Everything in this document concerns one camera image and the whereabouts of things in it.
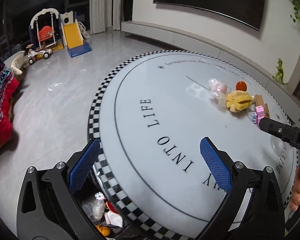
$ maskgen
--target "round table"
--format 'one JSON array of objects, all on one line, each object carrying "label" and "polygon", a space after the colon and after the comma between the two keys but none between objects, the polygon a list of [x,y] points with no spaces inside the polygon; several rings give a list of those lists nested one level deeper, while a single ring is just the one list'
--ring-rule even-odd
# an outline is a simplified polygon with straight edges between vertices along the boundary
[{"label": "round table", "polygon": [[[290,124],[273,96],[247,73],[188,51],[157,51],[125,61],[93,100],[88,135],[102,147],[96,175],[116,209],[149,238],[195,238],[226,195],[200,155],[206,136],[234,162],[273,167],[285,207],[290,200],[296,149],[277,157],[270,135],[252,122],[253,108],[236,114],[220,109],[207,88],[210,78],[225,82],[228,92],[244,81],[250,95],[263,96],[272,119]],[[239,226],[250,196],[248,189],[231,228]]]}]

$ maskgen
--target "human hand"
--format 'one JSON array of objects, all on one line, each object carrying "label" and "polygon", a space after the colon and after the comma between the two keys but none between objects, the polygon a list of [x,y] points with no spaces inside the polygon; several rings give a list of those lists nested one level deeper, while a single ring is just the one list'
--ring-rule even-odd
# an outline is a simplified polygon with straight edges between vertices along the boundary
[{"label": "human hand", "polygon": [[290,200],[290,209],[292,211],[297,211],[300,206],[300,165],[296,170],[296,177],[294,179],[294,185],[292,188],[292,197]]}]

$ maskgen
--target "toy car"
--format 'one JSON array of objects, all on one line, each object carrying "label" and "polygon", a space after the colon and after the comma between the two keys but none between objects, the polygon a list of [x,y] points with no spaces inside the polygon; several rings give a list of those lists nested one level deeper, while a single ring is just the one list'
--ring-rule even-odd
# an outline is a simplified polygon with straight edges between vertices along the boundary
[{"label": "toy car", "polygon": [[33,44],[30,44],[26,47],[28,50],[28,54],[26,58],[28,59],[28,62],[30,65],[36,62],[36,60],[39,60],[41,58],[49,58],[52,54],[52,49],[45,49],[45,45],[43,45],[40,49],[33,50],[32,49]]}]

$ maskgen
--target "tile floor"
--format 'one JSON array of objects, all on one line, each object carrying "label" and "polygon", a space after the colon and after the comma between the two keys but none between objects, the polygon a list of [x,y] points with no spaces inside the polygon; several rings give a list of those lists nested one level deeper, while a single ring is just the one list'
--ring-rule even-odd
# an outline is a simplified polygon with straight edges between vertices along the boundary
[{"label": "tile floor", "polygon": [[19,88],[14,139],[0,150],[0,217],[14,234],[26,169],[50,169],[83,149],[90,106],[108,73],[136,55],[175,49],[120,31],[95,34],[89,42],[92,52],[70,58],[64,49],[29,66]]}]

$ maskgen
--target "black and white checkered border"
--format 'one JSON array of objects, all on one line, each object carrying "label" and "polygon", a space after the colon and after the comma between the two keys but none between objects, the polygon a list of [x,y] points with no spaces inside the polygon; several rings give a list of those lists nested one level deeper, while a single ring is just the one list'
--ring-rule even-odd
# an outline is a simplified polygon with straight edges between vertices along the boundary
[{"label": "black and white checkered border", "polygon": [[[110,81],[114,78],[114,76],[123,69],[126,65],[130,64],[131,62],[154,54],[159,53],[167,53],[167,52],[184,52],[184,53],[191,53],[191,54],[198,54],[205,57],[213,58],[215,60],[218,60],[220,62],[226,63],[228,65],[231,65],[232,67],[236,68],[237,70],[245,73],[250,78],[252,78],[255,82],[257,82],[260,86],[262,86],[269,95],[277,102],[278,106],[282,110],[282,112],[285,114],[286,119],[288,120],[288,123],[290,123],[290,119],[285,113],[285,111],[280,106],[279,102],[272,96],[272,94],[255,78],[250,76],[245,71],[241,70],[240,68],[224,61],[221,59],[218,59],[216,57],[212,57],[209,55],[201,54],[198,52],[191,52],[186,50],[160,50],[155,52],[149,52],[145,54],[141,54],[139,56],[133,57],[131,59],[126,60],[125,62],[121,63],[119,66],[117,66],[113,71],[109,73],[109,75],[104,79],[104,81],[101,83],[100,87],[98,88],[98,91],[95,95],[95,98],[92,102],[91,109],[90,109],[90,115],[89,115],[89,121],[88,121],[88,140],[91,138],[96,138],[100,142],[100,133],[99,133],[99,111],[100,111],[100,105],[102,101],[102,97],[105,93],[106,88],[108,87]],[[111,202],[114,203],[117,208],[119,207],[122,212],[124,213],[125,217],[129,218],[134,225],[138,225],[143,230],[146,231],[151,236],[155,236],[158,239],[168,240],[186,240],[191,238],[187,236],[182,236],[177,233],[172,232],[171,230],[168,230],[167,228],[159,225],[158,223],[154,222],[148,215],[146,215],[143,211],[141,211],[130,198],[127,196],[127,194],[122,190],[119,183],[113,176],[110,167],[107,164],[105,154],[99,155],[98,162],[96,162],[96,167],[98,171],[100,171],[99,176],[101,177],[101,181],[103,183],[103,186],[109,191],[109,194],[111,195]],[[284,202],[284,208],[286,208],[290,202],[292,196],[292,192],[289,193],[286,201]]]},{"label": "black and white checkered border", "polygon": [[161,240],[193,240],[190,237],[177,234],[158,224],[139,209],[120,187],[108,165],[103,151],[98,156],[95,167],[98,172],[100,172],[98,176],[102,181],[103,187],[107,190],[111,203],[113,203],[133,225],[142,228],[146,232],[146,235],[155,236]]}]

